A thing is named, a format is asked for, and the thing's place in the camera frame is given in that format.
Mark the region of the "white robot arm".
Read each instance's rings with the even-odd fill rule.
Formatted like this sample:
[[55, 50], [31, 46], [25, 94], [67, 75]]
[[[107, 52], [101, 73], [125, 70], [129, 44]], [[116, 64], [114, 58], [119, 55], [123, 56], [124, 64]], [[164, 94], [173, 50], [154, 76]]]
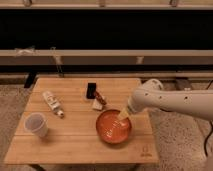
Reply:
[[150, 79], [132, 92], [118, 118], [126, 119], [147, 107], [213, 121], [213, 90], [166, 91], [161, 81]]

